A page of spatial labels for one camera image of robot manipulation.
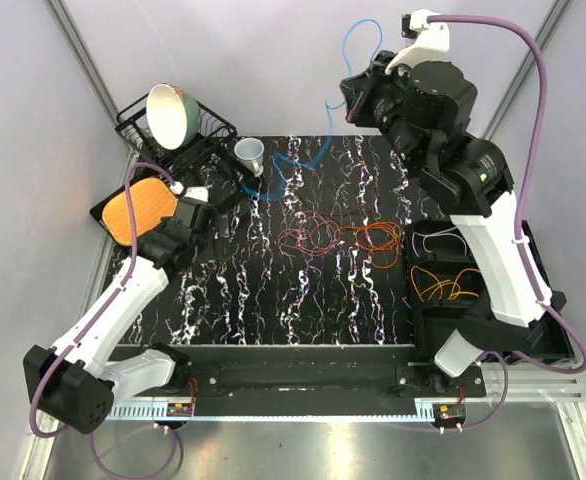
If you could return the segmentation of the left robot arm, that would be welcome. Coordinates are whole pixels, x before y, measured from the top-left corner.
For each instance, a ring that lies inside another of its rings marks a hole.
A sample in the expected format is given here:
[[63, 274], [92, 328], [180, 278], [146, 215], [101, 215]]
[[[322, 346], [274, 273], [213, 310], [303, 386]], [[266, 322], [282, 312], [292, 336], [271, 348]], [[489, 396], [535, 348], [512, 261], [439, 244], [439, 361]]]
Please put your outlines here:
[[136, 257], [84, 316], [51, 347], [31, 347], [23, 367], [32, 410], [89, 434], [119, 402], [152, 388], [169, 396], [187, 388], [189, 358], [165, 344], [116, 363], [109, 358], [142, 310], [210, 244], [216, 215], [206, 188], [188, 188], [174, 213], [139, 238]]

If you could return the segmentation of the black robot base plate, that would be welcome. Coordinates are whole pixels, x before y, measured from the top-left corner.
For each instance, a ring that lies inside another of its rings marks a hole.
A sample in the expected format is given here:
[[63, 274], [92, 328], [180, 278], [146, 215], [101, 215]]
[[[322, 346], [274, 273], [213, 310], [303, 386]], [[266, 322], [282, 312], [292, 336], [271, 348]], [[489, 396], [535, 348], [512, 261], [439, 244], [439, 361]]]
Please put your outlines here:
[[436, 403], [486, 396], [482, 371], [451, 379], [399, 346], [188, 346], [193, 389], [135, 396], [149, 414], [195, 401], [201, 421], [429, 422]]

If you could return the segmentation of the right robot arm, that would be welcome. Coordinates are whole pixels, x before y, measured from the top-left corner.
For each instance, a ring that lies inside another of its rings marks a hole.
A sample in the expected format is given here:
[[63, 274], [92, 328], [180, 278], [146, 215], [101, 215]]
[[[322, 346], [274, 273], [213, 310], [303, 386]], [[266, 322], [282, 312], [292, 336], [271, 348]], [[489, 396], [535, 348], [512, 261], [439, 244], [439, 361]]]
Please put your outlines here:
[[553, 292], [523, 232], [504, 154], [467, 130], [475, 85], [448, 61], [403, 63], [387, 73], [391, 59], [381, 51], [362, 73], [340, 81], [346, 120], [379, 130], [464, 238], [484, 283], [427, 371], [430, 390], [445, 397], [482, 353], [528, 350], [521, 337], [553, 313]]

